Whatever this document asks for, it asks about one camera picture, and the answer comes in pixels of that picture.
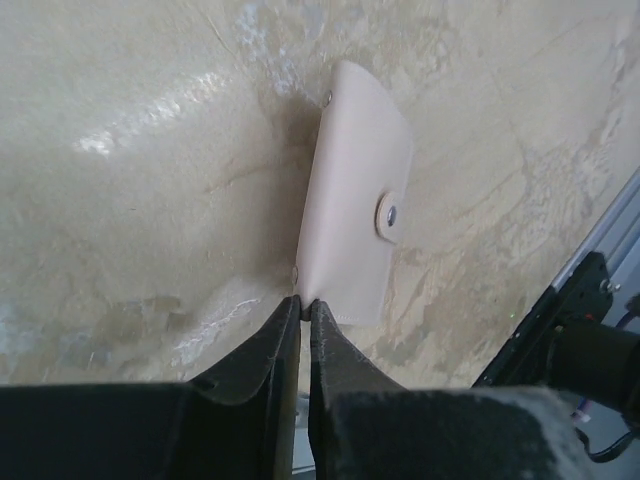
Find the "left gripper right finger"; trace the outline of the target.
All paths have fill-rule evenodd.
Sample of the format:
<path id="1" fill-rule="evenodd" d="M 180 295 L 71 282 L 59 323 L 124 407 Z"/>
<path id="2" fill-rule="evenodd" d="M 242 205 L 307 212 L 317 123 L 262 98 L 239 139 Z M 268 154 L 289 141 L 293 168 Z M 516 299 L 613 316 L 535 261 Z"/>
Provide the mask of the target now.
<path id="1" fill-rule="evenodd" d="M 319 479 L 590 479 L 562 401 L 531 387 L 409 390 L 309 310 L 309 439 Z"/>

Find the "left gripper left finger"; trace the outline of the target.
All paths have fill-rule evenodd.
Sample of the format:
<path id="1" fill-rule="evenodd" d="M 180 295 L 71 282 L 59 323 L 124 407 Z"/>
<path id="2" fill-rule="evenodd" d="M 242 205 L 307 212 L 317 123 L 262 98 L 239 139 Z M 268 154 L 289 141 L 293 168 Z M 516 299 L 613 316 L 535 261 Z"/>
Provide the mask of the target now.
<path id="1" fill-rule="evenodd" d="M 188 381 L 5 386 L 5 479 L 281 479 L 292 470 L 300 300 Z"/>

